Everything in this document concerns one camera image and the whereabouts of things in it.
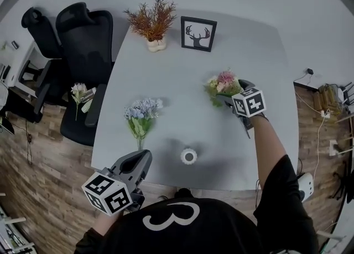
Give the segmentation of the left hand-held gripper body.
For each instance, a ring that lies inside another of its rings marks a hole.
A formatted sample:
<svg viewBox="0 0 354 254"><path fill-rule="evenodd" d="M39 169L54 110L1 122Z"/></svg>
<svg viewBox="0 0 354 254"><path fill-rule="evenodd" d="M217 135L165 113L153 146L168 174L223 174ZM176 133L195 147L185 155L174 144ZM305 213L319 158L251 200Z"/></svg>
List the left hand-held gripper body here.
<svg viewBox="0 0 354 254"><path fill-rule="evenodd" d="M146 169L114 165L92 176L82 185L82 189L90 204L108 216L121 211L139 210L145 197L139 189L146 177Z"/></svg>

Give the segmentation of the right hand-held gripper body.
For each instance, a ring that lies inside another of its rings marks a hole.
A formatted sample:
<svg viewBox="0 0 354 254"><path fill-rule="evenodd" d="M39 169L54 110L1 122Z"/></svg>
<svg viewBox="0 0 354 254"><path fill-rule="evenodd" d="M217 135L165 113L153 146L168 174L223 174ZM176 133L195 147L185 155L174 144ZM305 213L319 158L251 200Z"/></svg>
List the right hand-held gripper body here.
<svg viewBox="0 0 354 254"><path fill-rule="evenodd" d="M253 128L250 118L262 114L266 110L263 91L254 87L253 91L242 91L231 97L234 103L232 112L241 121L248 138L250 138L248 131Z"/></svg>

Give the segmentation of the pink flower bouquet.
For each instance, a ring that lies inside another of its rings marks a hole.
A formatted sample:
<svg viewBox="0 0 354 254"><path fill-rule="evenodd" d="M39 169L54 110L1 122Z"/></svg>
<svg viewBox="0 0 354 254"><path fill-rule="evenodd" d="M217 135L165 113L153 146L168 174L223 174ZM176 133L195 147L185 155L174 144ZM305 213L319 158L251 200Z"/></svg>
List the pink flower bouquet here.
<svg viewBox="0 0 354 254"><path fill-rule="evenodd" d="M220 72L217 76L213 76L205 85L204 90L207 92L213 106L221 107L222 103L216 99L217 94L226 94L233 96L243 91L239 79L230 68Z"/></svg>

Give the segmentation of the white vase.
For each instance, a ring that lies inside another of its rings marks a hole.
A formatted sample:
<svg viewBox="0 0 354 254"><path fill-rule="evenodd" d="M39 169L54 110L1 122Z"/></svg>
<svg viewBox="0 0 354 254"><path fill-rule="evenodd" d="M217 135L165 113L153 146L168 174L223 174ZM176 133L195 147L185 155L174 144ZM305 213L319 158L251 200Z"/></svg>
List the white vase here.
<svg viewBox="0 0 354 254"><path fill-rule="evenodd" d="M181 161L186 165L192 165L197 160L197 152L191 148L184 149L180 155Z"/></svg>

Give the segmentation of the blue flower bouquet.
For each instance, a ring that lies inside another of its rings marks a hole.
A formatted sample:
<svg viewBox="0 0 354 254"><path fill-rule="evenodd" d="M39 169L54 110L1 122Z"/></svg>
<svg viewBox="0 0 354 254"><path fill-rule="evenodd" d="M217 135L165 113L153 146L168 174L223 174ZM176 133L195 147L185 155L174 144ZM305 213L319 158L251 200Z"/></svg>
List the blue flower bouquet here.
<svg viewBox="0 0 354 254"><path fill-rule="evenodd" d="M161 99L144 98L132 103L124 112L128 127L137 141L138 150L143 149L143 141L152 129L159 111L163 108Z"/></svg>

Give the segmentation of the person's right forearm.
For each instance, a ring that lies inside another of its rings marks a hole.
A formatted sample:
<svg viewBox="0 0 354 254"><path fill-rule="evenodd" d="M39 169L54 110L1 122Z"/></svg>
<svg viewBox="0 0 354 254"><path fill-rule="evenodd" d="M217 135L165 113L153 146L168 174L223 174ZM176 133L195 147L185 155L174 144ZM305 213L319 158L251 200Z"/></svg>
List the person's right forearm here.
<svg viewBox="0 0 354 254"><path fill-rule="evenodd" d="M263 116L251 117L257 155L258 177L261 188L286 151L271 123Z"/></svg>

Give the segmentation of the white flower sprig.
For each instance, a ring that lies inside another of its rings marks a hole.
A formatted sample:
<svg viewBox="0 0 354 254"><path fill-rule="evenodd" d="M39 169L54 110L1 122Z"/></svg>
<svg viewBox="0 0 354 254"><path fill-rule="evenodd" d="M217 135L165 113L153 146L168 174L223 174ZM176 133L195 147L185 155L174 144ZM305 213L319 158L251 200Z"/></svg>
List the white flower sprig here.
<svg viewBox="0 0 354 254"><path fill-rule="evenodd" d="M79 109L79 104L81 103L81 98L85 95L86 92L87 92L87 88L86 85L83 83L76 83L71 88L71 96L76 103L75 119L77 119L77 113Z"/></svg>

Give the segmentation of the black framed deer picture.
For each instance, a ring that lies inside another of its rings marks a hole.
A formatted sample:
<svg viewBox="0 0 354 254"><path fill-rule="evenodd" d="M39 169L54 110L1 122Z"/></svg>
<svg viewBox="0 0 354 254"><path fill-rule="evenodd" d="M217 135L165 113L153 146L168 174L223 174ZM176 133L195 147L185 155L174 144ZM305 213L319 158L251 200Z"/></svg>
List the black framed deer picture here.
<svg viewBox="0 0 354 254"><path fill-rule="evenodd" d="M217 22L208 19L181 16L181 47L210 52Z"/></svg>

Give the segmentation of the shiny small packet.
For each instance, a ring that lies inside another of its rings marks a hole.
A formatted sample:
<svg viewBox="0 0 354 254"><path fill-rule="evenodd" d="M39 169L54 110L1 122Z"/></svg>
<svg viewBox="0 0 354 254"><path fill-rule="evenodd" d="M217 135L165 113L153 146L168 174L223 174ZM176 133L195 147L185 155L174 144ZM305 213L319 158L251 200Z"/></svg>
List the shiny small packet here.
<svg viewBox="0 0 354 254"><path fill-rule="evenodd" d="M94 95L95 95L95 93L96 93L96 90L97 90L97 89L96 89L95 87L93 87L93 88L87 90L87 91L82 95L82 97L81 97L81 102L85 103L85 102L91 100L92 98L94 98Z"/></svg>

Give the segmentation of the person's black printed shirt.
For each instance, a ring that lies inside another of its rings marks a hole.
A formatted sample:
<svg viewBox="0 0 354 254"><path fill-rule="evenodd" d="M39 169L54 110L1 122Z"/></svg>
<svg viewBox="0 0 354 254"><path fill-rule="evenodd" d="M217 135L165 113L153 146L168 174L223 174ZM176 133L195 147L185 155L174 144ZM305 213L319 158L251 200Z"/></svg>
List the person's black printed shirt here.
<svg viewBox="0 0 354 254"><path fill-rule="evenodd" d="M74 254L318 254L288 156L268 175L254 216L216 199L169 199L123 216L105 235L89 229Z"/></svg>

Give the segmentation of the white metal rack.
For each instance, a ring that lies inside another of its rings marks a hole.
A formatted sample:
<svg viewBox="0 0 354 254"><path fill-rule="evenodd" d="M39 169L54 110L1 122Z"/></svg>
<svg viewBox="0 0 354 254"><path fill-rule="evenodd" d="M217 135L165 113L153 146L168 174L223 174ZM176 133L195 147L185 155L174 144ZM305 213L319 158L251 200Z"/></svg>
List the white metal rack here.
<svg viewBox="0 0 354 254"><path fill-rule="evenodd" d="M28 241L16 227L16 224L25 221L25 217L11 218L0 206L0 254L37 254L35 244Z"/></svg>

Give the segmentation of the white floor socket box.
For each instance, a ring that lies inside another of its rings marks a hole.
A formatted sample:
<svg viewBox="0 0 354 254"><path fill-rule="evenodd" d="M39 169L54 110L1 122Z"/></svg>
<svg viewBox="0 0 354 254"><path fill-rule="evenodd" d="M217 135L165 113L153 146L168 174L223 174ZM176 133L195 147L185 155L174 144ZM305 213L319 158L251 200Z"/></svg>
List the white floor socket box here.
<svg viewBox="0 0 354 254"><path fill-rule="evenodd" d="M336 155L339 155L341 152L342 152L342 149L338 145L337 141L335 139L330 140L329 156L334 157Z"/></svg>

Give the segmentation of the orange plant in white pot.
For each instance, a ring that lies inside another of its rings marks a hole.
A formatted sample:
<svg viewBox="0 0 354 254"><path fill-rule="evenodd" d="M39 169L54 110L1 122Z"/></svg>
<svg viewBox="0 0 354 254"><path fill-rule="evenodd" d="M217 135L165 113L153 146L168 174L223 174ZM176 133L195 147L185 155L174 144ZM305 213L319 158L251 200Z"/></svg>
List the orange plant in white pot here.
<svg viewBox="0 0 354 254"><path fill-rule="evenodd" d="M154 0L152 7L139 4L137 11L126 9L131 31L145 39L150 52L156 53L166 48L166 33L173 25L177 15L176 4L170 0Z"/></svg>

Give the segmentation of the black office chair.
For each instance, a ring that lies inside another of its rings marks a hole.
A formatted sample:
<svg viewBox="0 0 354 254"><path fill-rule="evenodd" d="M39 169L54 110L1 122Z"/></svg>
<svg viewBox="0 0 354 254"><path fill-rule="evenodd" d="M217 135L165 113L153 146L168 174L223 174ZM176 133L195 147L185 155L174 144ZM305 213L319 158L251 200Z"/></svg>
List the black office chair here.
<svg viewBox="0 0 354 254"><path fill-rule="evenodd" d="M61 74L64 72L64 60L61 46L48 18L40 10L29 8L22 16L21 25L28 29L43 57L48 61L43 69L35 74L37 101L34 106L36 116L42 114L45 103L50 105L67 106L63 99L65 84Z"/></svg>
<svg viewBox="0 0 354 254"><path fill-rule="evenodd" d="M112 62L113 18L109 11L89 11L86 3L74 3L63 9L55 22L69 71L69 87L85 84L96 88L88 112L82 112L68 93L68 105L64 112L60 133L79 144L93 146L98 118L107 84L114 66Z"/></svg>
<svg viewBox="0 0 354 254"><path fill-rule="evenodd" d="M332 199L339 200L346 192L346 202L349 204L354 199L354 170L348 171L347 164L344 163L343 175L338 172L333 173L333 177L337 177L340 181L340 186L335 191Z"/></svg>

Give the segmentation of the white side desk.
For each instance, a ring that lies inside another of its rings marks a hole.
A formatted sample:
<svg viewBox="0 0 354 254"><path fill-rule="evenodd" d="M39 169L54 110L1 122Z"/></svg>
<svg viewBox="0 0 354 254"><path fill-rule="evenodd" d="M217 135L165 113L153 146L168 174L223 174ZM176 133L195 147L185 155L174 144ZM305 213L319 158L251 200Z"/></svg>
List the white side desk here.
<svg viewBox="0 0 354 254"><path fill-rule="evenodd" d="M16 87L33 97L35 97L35 91L22 84L19 77L34 48L33 39L25 42L18 49L13 49L8 43L0 46L0 82L8 88Z"/></svg>

